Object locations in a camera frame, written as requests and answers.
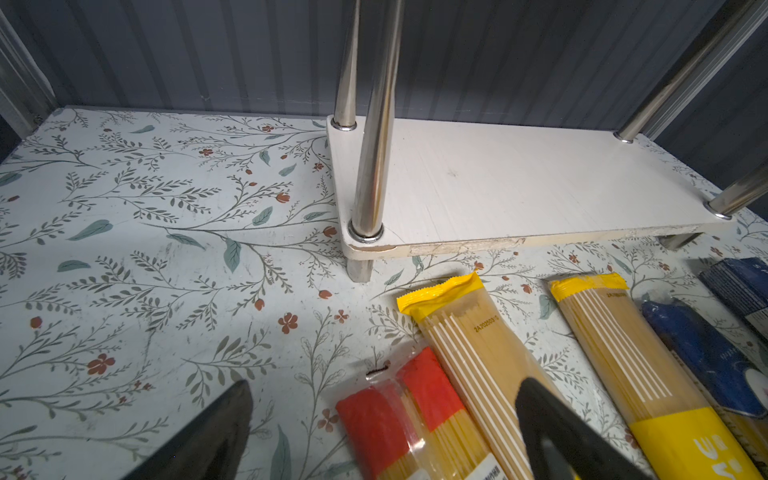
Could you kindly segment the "blue Barilla spaghetti box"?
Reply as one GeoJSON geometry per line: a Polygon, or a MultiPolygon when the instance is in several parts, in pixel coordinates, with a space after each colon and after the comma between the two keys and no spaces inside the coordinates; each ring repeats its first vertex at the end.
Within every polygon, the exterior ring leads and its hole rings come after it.
{"type": "Polygon", "coordinates": [[[767,264],[757,258],[724,259],[699,279],[751,329],[767,340],[767,264]]]}

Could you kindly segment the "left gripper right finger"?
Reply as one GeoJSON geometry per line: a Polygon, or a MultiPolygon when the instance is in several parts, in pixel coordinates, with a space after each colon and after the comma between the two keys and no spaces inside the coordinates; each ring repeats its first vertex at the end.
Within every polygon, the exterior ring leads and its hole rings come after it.
{"type": "Polygon", "coordinates": [[[536,479],[645,479],[538,380],[522,381],[515,408],[536,479]]]}

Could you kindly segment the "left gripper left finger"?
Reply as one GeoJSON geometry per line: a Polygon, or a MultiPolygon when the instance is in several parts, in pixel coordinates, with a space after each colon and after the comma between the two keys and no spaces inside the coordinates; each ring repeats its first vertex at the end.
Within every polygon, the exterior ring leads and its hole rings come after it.
{"type": "Polygon", "coordinates": [[[125,478],[235,478],[249,438],[252,410],[248,382],[235,382],[125,478]]]}

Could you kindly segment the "dark blue spaghetti bag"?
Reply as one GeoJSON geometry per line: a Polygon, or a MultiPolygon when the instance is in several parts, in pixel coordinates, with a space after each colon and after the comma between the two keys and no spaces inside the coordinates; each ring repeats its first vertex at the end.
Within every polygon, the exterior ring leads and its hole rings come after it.
{"type": "Polygon", "coordinates": [[[688,304],[645,301],[651,328],[762,472],[767,471],[767,376],[688,304]]]}

